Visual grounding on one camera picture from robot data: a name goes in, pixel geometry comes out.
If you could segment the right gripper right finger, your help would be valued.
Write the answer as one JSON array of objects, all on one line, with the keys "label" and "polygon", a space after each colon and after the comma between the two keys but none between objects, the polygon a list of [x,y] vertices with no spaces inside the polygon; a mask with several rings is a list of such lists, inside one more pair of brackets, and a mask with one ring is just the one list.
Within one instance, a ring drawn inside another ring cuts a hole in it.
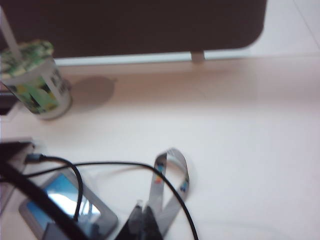
[{"label": "right gripper right finger", "polygon": [[144,240],[162,240],[157,221],[150,206],[143,211],[143,239]]}]

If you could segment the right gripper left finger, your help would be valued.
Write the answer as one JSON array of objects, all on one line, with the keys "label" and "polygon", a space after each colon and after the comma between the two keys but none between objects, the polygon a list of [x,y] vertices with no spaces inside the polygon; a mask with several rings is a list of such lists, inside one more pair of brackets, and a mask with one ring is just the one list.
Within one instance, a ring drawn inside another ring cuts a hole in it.
[{"label": "right gripper left finger", "polygon": [[124,226],[116,236],[117,240],[139,240],[143,224],[143,201],[137,200]]}]

